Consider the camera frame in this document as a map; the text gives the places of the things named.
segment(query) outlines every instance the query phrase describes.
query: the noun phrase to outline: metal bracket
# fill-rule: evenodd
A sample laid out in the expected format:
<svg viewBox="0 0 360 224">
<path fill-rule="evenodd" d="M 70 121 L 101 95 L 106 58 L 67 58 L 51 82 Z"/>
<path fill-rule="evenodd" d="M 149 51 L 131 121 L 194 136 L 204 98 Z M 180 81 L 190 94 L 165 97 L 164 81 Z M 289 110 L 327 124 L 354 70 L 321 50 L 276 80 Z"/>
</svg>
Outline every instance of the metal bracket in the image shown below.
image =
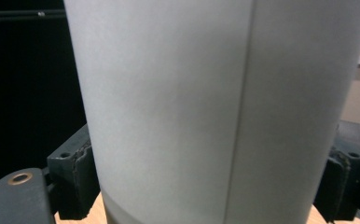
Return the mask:
<svg viewBox="0 0 360 224">
<path fill-rule="evenodd" d="M 0 180 L 0 224 L 55 223 L 87 216 L 100 192 L 88 126 L 48 156 L 48 168 L 14 172 Z"/>
<path fill-rule="evenodd" d="M 360 124 L 341 121 L 314 203 L 326 222 L 360 210 Z"/>
</svg>

